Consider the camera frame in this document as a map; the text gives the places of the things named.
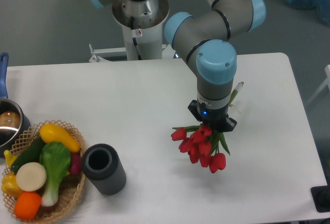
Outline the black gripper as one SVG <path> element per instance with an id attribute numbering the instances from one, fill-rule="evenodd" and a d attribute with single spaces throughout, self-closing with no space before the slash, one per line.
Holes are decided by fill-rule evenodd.
<path id="1" fill-rule="evenodd" d="M 237 125 L 235 119 L 228 117 L 228 104 L 222 108 L 211 109 L 205 103 L 192 100 L 188 110 L 198 122 L 212 124 L 220 133 L 232 132 Z"/>

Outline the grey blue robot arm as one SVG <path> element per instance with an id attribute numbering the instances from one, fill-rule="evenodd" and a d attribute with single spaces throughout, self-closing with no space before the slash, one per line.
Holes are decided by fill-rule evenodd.
<path id="1" fill-rule="evenodd" d="M 263 0 L 207 0 L 211 10 L 195 18 L 187 12 L 169 15 L 168 0 L 91 0 L 112 6 L 121 25 L 128 60 L 159 59 L 167 40 L 197 78 L 197 98 L 189 104 L 195 119 L 218 132 L 232 131 L 228 115 L 237 70 L 237 53 L 229 43 L 266 17 Z"/>

